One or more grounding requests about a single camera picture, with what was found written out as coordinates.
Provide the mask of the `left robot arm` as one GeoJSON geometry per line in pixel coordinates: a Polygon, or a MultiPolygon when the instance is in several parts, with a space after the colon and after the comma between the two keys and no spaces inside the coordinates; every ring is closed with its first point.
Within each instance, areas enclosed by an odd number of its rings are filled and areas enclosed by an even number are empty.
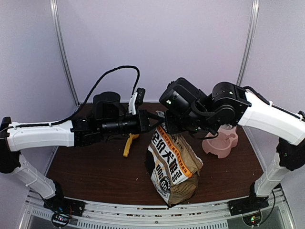
{"type": "Polygon", "coordinates": [[[142,134],[153,130],[163,118],[140,110],[144,90],[135,92],[125,108],[120,95],[104,92],[94,96],[92,110],[86,117],[68,118],[51,123],[20,124],[10,117],[0,125],[0,171],[13,174],[40,194],[49,209],[64,212],[69,209],[60,184],[48,179],[21,154],[27,148],[45,146],[83,147],[115,135],[142,134]]]}

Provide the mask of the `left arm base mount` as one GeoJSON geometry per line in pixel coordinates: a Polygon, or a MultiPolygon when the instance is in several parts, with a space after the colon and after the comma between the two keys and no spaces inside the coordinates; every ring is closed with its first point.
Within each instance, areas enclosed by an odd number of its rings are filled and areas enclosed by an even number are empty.
{"type": "Polygon", "coordinates": [[[81,217],[85,208],[85,202],[80,200],[74,200],[65,198],[61,185],[54,181],[55,184],[55,196],[44,199],[44,207],[50,209],[54,213],[63,213],[73,216],[81,217]]]}

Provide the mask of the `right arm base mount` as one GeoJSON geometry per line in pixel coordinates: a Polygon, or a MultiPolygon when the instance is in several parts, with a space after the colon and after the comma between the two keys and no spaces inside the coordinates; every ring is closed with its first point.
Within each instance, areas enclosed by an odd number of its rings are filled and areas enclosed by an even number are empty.
{"type": "Polygon", "coordinates": [[[250,188],[249,196],[228,202],[228,208],[231,216],[258,211],[268,207],[268,197],[258,197],[254,188],[250,188]]]}

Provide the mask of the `pink double pet bowl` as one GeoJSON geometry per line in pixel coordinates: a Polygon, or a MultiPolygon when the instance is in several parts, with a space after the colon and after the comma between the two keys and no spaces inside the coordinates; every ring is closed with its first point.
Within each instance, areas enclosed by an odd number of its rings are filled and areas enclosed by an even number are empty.
{"type": "Polygon", "coordinates": [[[226,158],[238,144],[236,129],[236,126],[222,125],[218,129],[218,137],[202,141],[203,151],[217,155],[219,159],[226,158]]]}

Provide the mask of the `yellow plastic scoop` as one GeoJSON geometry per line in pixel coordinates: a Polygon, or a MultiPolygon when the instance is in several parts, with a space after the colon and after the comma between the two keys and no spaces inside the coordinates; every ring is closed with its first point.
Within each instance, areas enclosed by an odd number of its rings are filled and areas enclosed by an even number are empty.
{"type": "Polygon", "coordinates": [[[126,141],[124,152],[123,152],[124,157],[128,157],[132,142],[134,139],[136,139],[138,137],[139,137],[139,134],[129,134],[129,137],[126,141]]]}

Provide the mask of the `brown pet food bag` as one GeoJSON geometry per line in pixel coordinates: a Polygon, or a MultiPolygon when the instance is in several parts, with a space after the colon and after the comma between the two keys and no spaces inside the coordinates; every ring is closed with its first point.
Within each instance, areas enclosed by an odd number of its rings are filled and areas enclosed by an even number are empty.
{"type": "Polygon", "coordinates": [[[145,167],[157,193],[168,207],[190,199],[199,183],[203,161],[182,134],[158,125],[145,155],[145,167]]]}

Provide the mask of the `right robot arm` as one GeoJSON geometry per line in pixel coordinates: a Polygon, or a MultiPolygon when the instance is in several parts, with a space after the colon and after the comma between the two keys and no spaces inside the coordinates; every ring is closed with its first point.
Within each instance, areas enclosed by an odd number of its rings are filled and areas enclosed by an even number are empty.
{"type": "Polygon", "coordinates": [[[159,99],[166,107],[165,125],[170,134],[210,133],[222,125],[247,126],[279,138],[268,169],[257,179],[244,200],[247,210],[262,204],[286,173],[305,164],[305,114],[292,113],[263,98],[250,86],[218,83],[210,95],[184,78],[169,83],[159,99]]]}

